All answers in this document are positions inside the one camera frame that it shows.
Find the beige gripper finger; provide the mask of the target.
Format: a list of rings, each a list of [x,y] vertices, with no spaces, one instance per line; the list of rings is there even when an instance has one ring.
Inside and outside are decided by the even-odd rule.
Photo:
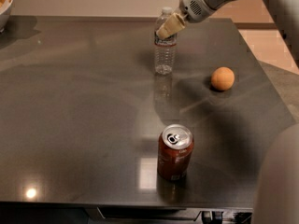
[[[156,31],[160,39],[167,39],[169,36],[178,33],[186,26],[186,21],[181,14],[174,12]]]

